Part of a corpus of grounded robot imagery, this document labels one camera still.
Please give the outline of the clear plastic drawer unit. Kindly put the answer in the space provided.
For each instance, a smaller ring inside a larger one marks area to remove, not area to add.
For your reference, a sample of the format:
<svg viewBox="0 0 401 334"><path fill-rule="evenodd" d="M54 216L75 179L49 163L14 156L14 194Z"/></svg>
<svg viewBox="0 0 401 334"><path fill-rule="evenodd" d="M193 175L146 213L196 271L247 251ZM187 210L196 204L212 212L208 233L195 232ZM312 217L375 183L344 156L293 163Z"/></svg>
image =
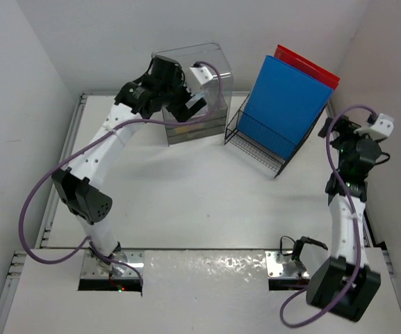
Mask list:
<svg viewBox="0 0 401 334"><path fill-rule="evenodd" d="M213 80L201 91L193 93L190 90L194 97L187 103L187 107L192 106L200 98L204 98L207 102L207 105L190 119L193 121L201 118L202 121L180 127L166 125L168 144L174 145L224 133L231 107L234 76L221 46L216 42L203 42L154 51L152 55L176 60L185 73L189 67L206 66L213 74Z"/></svg>

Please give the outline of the blue folder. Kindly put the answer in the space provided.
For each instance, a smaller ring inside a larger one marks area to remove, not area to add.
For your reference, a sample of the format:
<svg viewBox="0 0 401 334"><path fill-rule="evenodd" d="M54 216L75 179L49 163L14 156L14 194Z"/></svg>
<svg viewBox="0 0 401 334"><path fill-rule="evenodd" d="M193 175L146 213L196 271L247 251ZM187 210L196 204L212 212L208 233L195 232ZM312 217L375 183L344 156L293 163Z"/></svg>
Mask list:
<svg viewBox="0 0 401 334"><path fill-rule="evenodd" d="M244 112L299 143L333 90L274 56L266 56Z"/></svg>

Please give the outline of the red folder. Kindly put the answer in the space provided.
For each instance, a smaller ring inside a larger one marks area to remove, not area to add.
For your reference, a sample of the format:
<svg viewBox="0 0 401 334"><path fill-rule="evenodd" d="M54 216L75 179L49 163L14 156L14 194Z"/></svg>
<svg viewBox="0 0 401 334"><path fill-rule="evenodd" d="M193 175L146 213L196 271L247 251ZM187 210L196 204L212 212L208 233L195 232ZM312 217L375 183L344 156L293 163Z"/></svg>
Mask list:
<svg viewBox="0 0 401 334"><path fill-rule="evenodd" d="M333 90L336 90L339 85L340 78L335 74L327 71L319 65L316 65L315 63L303 56L300 56L283 45L277 45L274 57L309 75L310 77L313 77L315 80Z"/></svg>

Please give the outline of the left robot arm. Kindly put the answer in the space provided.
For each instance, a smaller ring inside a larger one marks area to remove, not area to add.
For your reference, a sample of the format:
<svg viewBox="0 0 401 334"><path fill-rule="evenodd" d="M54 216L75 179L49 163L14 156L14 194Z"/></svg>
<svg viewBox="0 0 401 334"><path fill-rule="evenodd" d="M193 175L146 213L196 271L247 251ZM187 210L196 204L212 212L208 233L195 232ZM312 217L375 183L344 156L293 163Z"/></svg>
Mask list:
<svg viewBox="0 0 401 334"><path fill-rule="evenodd" d="M88 146L53 172L59 198L80 221L93 250L110 257L120 247L107 219L113 201L101 192L101 186L129 139L161 109L167 109L178 123L191 123L206 100L187 104L212 79L203 62L183 67L174 59L153 57L144 74L121 87Z"/></svg>

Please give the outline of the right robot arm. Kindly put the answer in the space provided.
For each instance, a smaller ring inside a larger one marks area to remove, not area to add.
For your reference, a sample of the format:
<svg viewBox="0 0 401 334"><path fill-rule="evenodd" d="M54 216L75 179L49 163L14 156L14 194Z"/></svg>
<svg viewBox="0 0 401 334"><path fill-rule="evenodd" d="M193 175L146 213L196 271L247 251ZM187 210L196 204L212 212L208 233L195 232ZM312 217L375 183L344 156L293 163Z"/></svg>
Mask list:
<svg viewBox="0 0 401 334"><path fill-rule="evenodd" d="M370 268L363 245L363 213L367 201L366 178L375 166L390 159L379 144L393 131L393 119L384 114L370 116L364 127L343 116L327 118L318 135L328 138L326 148L338 151L336 167L327 181L328 208L332 217L332 242L301 237L295 242L292 260L309 273L306 302L323 309L332 301L331 313L357 322L381 284L381 276Z"/></svg>

